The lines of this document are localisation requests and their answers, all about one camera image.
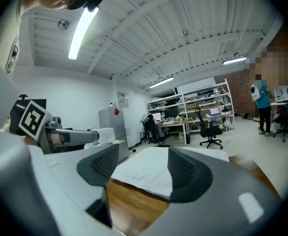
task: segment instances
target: concrete floor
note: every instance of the concrete floor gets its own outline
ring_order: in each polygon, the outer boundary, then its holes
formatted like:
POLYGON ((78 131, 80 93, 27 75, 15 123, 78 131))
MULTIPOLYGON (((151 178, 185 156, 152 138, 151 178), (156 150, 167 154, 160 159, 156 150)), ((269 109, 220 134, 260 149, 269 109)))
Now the concrete floor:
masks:
MULTIPOLYGON (((246 154, 252 158, 263 170, 266 176, 274 185, 282 199, 288 193, 288 135, 286 142, 282 142, 281 135, 265 137, 258 134, 258 123, 251 120, 242 120, 237 117, 235 120, 235 129, 223 132, 218 136, 222 140, 223 150, 228 156, 246 154)), ((200 146, 199 143, 205 141, 199 133, 191 134, 191 143, 189 147, 206 148, 207 145, 200 146)), ((136 152, 130 154, 128 158, 136 155, 147 147, 156 146, 148 144, 148 141, 136 147, 136 152)), ((170 136, 166 139, 165 145, 174 147, 183 147, 184 141, 176 136, 170 136)), ((217 145, 211 145, 209 149, 219 149, 217 145)))

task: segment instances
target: red sign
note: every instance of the red sign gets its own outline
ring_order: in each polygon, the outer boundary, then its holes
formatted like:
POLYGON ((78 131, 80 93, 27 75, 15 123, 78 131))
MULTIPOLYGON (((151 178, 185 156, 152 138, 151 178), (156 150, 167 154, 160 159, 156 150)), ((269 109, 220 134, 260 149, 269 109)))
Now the red sign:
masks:
POLYGON ((119 114, 119 110, 116 108, 115 110, 114 110, 114 114, 117 116, 118 114, 119 114))

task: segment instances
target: wooden table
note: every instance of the wooden table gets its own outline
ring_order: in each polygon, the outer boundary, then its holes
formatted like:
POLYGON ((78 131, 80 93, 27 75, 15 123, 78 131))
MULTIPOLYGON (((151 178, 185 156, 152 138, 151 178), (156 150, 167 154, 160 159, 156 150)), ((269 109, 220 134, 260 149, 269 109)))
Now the wooden table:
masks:
POLYGON ((164 122, 162 124, 162 127, 174 127, 174 126, 182 126, 183 128, 183 135, 184 135, 184 145, 187 144, 187 133, 186 133, 186 129, 185 129, 185 125, 186 125, 187 121, 183 120, 181 122, 177 122, 177 123, 166 123, 164 122))
MULTIPOLYGON (((252 159, 239 155, 230 157, 229 161, 259 179, 279 197, 272 183, 252 159)), ((168 206, 166 199, 115 179, 110 179, 107 190, 112 222, 127 236, 139 235, 168 206)))

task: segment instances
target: blue shirt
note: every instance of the blue shirt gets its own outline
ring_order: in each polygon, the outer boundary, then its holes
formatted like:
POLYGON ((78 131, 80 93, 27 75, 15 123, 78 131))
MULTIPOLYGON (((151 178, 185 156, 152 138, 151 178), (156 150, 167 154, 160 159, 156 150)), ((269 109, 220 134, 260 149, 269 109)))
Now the blue shirt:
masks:
POLYGON ((256 81, 256 85, 258 86, 258 88, 261 90, 262 92, 262 96, 259 100, 256 101, 256 107, 257 108, 267 108, 271 106, 270 103, 270 98, 268 97, 267 94, 267 85, 266 85, 266 81, 256 81))

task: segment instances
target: fluorescent light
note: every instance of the fluorescent light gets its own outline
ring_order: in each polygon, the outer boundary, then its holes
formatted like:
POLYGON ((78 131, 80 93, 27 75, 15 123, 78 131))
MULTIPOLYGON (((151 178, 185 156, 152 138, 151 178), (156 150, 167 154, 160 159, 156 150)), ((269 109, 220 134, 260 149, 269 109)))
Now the fluorescent light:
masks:
POLYGON ((87 32, 91 21, 94 19, 95 15, 99 11, 99 8, 96 7, 93 12, 89 12, 87 8, 85 8, 83 14, 81 15, 79 22, 77 24, 73 39, 70 44, 68 58, 72 60, 77 59, 78 51, 81 45, 81 42, 84 39, 84 36, 87 32))
POLYGON ((247 59, 247 57, 226 60, 226 61, 223 62, 223 65, 228 65, 228 64, 231 64, 231 63, 235 63, 235 62, 244 61, 246 59, 247 59))
POLYGON ((164 81, 160 81, 160 82, 158 82, 157 84, 151 85, 151 86, 149 86, 149 87, 152 89, 152 88, 154 88, 154 87, 156 87, 156 86, 159 86, 159 85, 161 85, 161 84, 163 84, 163 83, 166 83, 166 82, 168 82, 168 81, 172 81, 173 79, 174 79, 173 77, 170 77, 170 78, 168 78, 168 79, 166 79, 166 80, 164 80, 164 81))

